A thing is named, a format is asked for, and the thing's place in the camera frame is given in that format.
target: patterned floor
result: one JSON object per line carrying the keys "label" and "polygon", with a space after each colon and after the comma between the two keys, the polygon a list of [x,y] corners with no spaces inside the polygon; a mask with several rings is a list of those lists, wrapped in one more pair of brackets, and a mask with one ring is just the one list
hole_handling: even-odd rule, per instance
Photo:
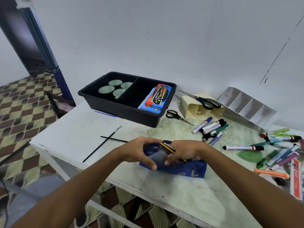
{"label": "patterned floor", "polygon": [[[52,74],[39,74],[36,78],[28,77],[0,87],[0,161],[57,120],[43,90],[61,93]],[[5,174],[5,179],[20,187],[29,185],[45,172],[56,173],[30,146],[0,167],[0,173]],[[14,198],[15,194],[6,194],[0,188],[0,228],[5,223],[3,205],[10,205]],[[131,193],[104,182],[92,199],[122,217],[127,217],[134,198]],[[123,227],[122,223],[101,214],[93,207],[86,206],[86,214],[90,228]],[[187,220],[144,200],[135,223],[146,228],[195,227]],[[77,227],[75,221],[69,228],[74,227]]]}

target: blue pencil case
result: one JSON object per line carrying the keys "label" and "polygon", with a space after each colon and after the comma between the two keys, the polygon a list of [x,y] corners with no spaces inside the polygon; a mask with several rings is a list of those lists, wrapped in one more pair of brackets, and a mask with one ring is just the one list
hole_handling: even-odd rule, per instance
{"label": "blue pencil case", "polygon": [[[171,144],[171,141],[164,141],[167,144]],[[159,144],[150,144],[144,149],[144,154],[151,158],[157,165],[157,171],[166,172],[169,174],[186,176],[186,177],[199,177],[204,178],[207,163],[203,160],[190,161],[186,163],[181,163],[178,165],[166,166],[164,161],[165,152],[158,148]],[[143,166],[147,169],[144,163],[139,163],[140,166]]]}

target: scissors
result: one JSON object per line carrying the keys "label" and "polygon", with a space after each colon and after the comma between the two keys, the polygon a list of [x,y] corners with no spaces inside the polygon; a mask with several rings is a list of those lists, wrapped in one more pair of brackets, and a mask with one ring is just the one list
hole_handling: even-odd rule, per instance
{"label": "scissors", "polygon": [[190,123],[187,120],[183,119],[175,110],[171,110],[171,109],[167,110],[166,117],[167,118],[176,118],[176,119],[182,120],[182,121],[187,122],[188,124],[194,126],[192,123]]}
{"label": "scissors", "polygon": [[199,101],[199,102],[203,105],[203,107],[204,107],[205,109],[208,109],[208,110],[212,110],[212,109],[214,109],[214,108],[219,109],[219,108],[221,108],[221,106],[222,106],[221,103],[219,103],[219,102],[216,101],[216,100],[213,100],[213,99],[210,99],[210,98],[198,97],[198,96],[195,96],[195,95],[192,95],[192,94],[188,94],[188,93],[186,93],[186,92],[184,92],[184,91],[181,91],[181,90],[178,90],[178,91],[180,91],[180,92],[182,92],[182,93],[184,93],[184,94],[187,94],[187,95],[190,96],[190,97],[195,98],[197,101]]}

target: white table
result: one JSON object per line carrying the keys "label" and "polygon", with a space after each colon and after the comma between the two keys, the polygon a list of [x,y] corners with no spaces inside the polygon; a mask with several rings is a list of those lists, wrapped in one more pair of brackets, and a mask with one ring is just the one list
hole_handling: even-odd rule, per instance
{"label": "white table", "polygon": [[[178,111],[177,103],[169,109]],[[195,125],[201,123],[189,119]],[[258,132],[234,121],[227,120],[231,127],[224,131],[215,148],[244,167],[253,170],[255,163],[247,162],[236,155],[236,151],[223,151],[223,145],[251,145],[263,142]],[[110,152],[122,142],[107,141],[87,161],[82,162],[119,126],[113,138],[132,140],[138,136],[149,136],[165,140],[201,140],[201,134],[191,134],[192,126],[176,119],[162,117],[157,128],[143,126],[125,119],[107,116],[92,110],[84,101],[71,112],[32,138],[30,144],[65,179],[69,180]],[[303,132],[291,130],[291,134]],[[275,147],[267,146],[264,152]],[[106,179],[124,190],[160,206],[202,227],[260,227],[234,193],[208,166],[205,179],[190,178],[155,172],[139,166],[139,163],[120,164]],[[89,204],[103,213],[123,222],[129,227],[138,227],[114,212],[90,200]]]}

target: orange highlighter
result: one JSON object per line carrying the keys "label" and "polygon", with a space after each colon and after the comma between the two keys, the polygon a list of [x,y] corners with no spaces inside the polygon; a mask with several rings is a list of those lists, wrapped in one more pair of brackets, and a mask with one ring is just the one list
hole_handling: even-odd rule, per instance
{"label": "orange highlighter", "polygon": [[272,176],[287,178],[287,179],[290,178],[290,175],[286,174],[286,173],[280,173],[280,172],[268,171],[268,170],[260,170],[260,169],[253,169],[253,171],[256,173],[259,173],[259,174],[269,174]]}

